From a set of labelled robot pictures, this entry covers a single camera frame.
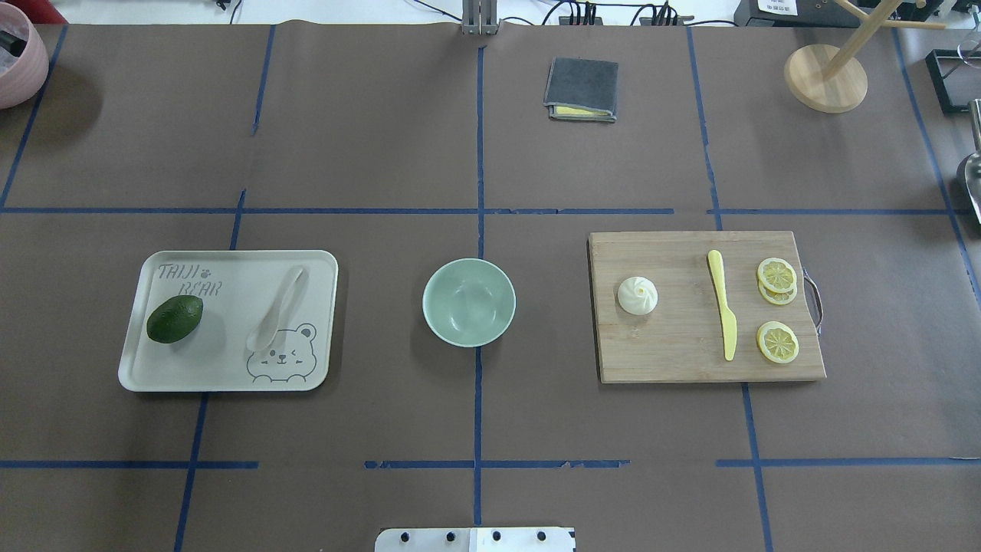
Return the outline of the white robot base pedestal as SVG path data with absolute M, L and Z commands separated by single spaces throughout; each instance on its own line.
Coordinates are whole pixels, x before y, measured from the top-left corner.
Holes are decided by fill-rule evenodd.
M 576 551 L 573 527 L 389 528 L 375 551 Z

